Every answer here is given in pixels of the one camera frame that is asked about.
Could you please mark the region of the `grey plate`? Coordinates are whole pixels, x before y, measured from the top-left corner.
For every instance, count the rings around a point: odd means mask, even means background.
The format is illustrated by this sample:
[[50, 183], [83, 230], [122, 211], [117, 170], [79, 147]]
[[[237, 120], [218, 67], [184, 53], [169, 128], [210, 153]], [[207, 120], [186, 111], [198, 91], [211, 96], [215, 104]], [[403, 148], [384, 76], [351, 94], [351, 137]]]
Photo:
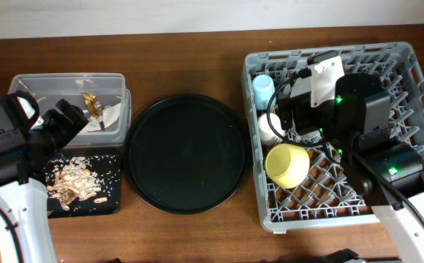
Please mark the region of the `grey plate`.
[[290, 97], [293, 98], [309, 92], [311, 92], [311, 78], [298, 78], [292, 87]]

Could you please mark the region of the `yellow bowl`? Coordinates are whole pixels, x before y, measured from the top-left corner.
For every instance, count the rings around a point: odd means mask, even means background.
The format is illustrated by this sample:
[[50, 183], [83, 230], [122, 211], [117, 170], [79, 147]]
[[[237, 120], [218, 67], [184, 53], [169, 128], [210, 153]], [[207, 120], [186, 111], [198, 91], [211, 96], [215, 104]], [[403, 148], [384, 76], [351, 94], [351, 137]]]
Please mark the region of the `yellow bowl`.
[[281, 188], [295, 188], [306, 178], [310, 158], [302, 147], [278, 144], [268, 152], [264, 168], [267, 176]]

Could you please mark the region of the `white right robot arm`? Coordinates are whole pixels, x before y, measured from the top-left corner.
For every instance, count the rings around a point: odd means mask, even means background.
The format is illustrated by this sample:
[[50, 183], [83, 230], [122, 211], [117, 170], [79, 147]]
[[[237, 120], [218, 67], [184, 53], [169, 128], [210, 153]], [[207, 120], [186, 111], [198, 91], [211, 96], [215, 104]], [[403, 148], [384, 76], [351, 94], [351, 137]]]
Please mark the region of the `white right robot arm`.
[[403, 262], [424, 262], [424, 161], [410, 145], [391, 137], [391, 100], [380, 79], [366, 73], [340, 77], [331, 98], [311, 102], [278, 89], [270, 105], [297, 131], [322, 134], [322, 144], [341, 151], [340, 164], [392, 237]]

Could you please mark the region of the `pink cup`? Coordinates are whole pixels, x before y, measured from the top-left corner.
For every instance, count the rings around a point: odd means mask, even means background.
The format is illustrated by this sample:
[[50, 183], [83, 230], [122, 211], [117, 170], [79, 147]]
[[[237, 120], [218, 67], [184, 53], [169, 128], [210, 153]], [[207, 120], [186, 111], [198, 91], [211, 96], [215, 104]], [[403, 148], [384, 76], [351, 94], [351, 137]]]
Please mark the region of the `pink cup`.
[[[285, 131], [281, 128], [281, 121], [275, 113], [270, 113], [270, 121], [273, 128], [283, 137]], [[258, 118], [258, 128], [260, 133], [260, 141], [263, 145], [272, 146], [281, 142], [281, 138], [277, 136], [268, 124], [267, 114], [264, 113]]]

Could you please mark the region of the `white wrapper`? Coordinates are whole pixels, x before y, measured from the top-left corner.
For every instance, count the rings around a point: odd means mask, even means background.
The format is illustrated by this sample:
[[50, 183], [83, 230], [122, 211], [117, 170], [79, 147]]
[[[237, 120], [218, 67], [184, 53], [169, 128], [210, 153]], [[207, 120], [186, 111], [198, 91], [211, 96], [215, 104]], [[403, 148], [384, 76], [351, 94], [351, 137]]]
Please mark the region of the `white wrapper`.
[[[121, 113], [121, 103], [115, 104], [114, 106], [106, 106], [103, 110], [103, 123], [105, 126], [105, 132], [111, 127], [119, 118]], [[80, 133], [87, 132], [102, 132], [102, 128], [97, 118], [90, 116], [88, 124], [80, 131]]]

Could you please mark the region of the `blue cup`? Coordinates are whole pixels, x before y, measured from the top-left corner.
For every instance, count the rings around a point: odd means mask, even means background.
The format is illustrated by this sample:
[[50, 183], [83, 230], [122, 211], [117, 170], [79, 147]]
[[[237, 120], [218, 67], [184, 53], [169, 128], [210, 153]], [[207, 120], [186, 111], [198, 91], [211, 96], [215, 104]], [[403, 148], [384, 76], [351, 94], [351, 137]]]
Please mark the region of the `blue cup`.
[[266, 110], [271, 96], [275, 92], [272, 77], [268, 75], [258, 75], [252, 80], [254, 92], [254, 105], [257, 110]]

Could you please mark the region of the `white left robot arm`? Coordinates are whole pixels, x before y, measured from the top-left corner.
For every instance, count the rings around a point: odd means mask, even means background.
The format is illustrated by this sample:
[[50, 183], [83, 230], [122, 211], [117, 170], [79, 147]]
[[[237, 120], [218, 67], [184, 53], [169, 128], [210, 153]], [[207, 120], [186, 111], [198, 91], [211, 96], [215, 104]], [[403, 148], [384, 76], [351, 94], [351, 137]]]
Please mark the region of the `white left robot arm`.
[[42, 171], [86, 126], [83, 111], [60, 99], [40, 114], [17, 91], [0, 98], [0, 255], [3, 262], [54, 262]]

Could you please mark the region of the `brown gold snack wrapper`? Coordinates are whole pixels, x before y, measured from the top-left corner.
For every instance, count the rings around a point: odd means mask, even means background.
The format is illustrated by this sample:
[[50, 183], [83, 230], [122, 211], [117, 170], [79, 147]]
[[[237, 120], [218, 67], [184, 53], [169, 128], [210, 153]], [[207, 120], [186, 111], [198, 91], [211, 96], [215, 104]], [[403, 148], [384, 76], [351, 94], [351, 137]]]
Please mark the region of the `brown gold snack wrapper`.
[[88, 113], [95, 118], [102, 117], [103, 107], [96, 95], [90, 93], [82, 93], [82, 96]]

